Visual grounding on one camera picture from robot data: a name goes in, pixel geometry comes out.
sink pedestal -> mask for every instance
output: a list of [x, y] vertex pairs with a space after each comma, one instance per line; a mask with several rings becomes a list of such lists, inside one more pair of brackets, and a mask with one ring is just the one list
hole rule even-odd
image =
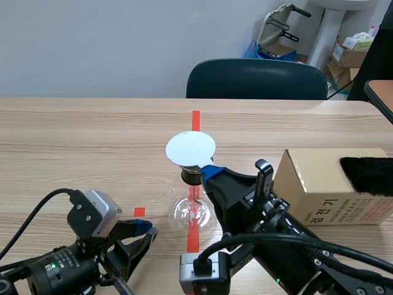
[[324, 20], [319, 27], [317, 38], [307, 61], [308, 65], [315, 66], [322, 72], [325, 70], [345, 12], [345, 10], [326, 9]]

white paper disc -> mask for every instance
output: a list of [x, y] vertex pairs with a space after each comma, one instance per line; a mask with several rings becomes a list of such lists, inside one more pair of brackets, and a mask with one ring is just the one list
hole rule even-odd
[[166, 145], [168, 159], [183, 167], [203, 168], [207, 165], [214, 165], [211, 158], [215, 151], [214, 140], [209, 135], [198, 131], [180, 133]]

white sink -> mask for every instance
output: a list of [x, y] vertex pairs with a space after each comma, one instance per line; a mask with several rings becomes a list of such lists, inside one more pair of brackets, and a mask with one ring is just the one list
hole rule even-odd
[[375, 1], [377, 0], [312, 0], [314, 4], [326, 8], [326, 11], [307, 64], [324, 71], [345, 12], [362, 10]]
[[362, 10], [374, 0], [313, 0], [318, 6], [334, 10]]

robotic arm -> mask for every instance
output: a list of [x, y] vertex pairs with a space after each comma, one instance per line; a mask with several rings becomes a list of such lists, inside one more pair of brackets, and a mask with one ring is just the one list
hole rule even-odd
[[[181, 256], [179, 281], [185, 294], [229, 294], [231, 277], [252, 258], [290, 295], [302, 290], [303, 294], [393, 294], [392, 280], [353, 269], [333, 254], [352, 258], [361, 254], [368, 258], [359, 260], [390, 272], [393, 265], [318, 239], [287, 212], [289, 204], [274, 194], [273, 167], [264, 160], [255, 166], [257, 176], [212, 165], [201, 169], [203, 187], [214, 204], [223, 236], [201, 254]], [[218, 252], [223, 248], [232, 253]]]
[[[97, 285], [115, 286], [121, 295], [133, 295], [126, 282], [154, 242], [158, 230], [150, 221], [119, 221], [121, 209], [102, 192], [57, 190], [62, 192], [69, 194], [74, 205], [67, 220], [77, 236], [75, 243], [37, 258], [1, 266], [0, 295], [17, 295], [14, 282], [23, 279], [27, 279], [33, 295], [92, 295]], [[1, 258], [38, 210], [39, 207], [2, 251]], [[142, 235], [143, 238], [129, 245], [122, 242]], [[100, 273], [99, 264], [106, 273]]]

cardboard box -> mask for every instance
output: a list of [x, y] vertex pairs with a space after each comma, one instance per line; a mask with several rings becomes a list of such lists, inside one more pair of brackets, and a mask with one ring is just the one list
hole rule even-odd
[[287, 149], [274, 192], [305, 225], [380, 224], [393, 213], [393, 197], [359, 194], [341, 169], [342, 157], [387, 157], [382, 149]]
[[344, 47], [340, 41], [336, 41], [331, 56], [341, 68], [360, 68], [366, 54], [367, 50], [350, 50]]
[[[337, 91], [344, 87], [349, 82], [353, 81], [359, 72], [356, 68], [341, 68], [334, 61], [333, 58], [327, 64], [328, 81], [333, 84], [334, 89]], [[340, 93], [348, 94], [353, 84], [345, 87]]]
[[351, 37], [347, 37], [343, 43], [348, 49], [351, 50], [368, 50], [373, 44], [374, 39], [358, 40]]
[[260, 55], [267, 60], [294, 61], [296, 49], [276, 43], [266, 48], [262, 47]]

